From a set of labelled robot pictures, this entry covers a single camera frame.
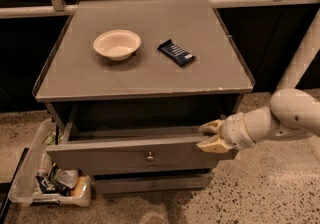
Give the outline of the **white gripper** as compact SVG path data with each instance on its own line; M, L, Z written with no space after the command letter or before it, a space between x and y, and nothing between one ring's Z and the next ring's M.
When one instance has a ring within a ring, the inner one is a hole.
M223 154L232 150L233 147L236 150L244 150L255 145L245 126L242 112L230 115L224 121L217 119L207 122L201 125L198 131L204 135L222 132L224 140L219 135L214 135L196 144L200 150L207 153Z

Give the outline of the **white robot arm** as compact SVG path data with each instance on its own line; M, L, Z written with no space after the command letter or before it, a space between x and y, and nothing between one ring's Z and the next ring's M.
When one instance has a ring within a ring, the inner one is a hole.
M199 127L209 136L197 147L210 153L244 150L265 140L295 140L320 136L320 101L296 86L320 50L320 11L280 79L267 106L236 113Z

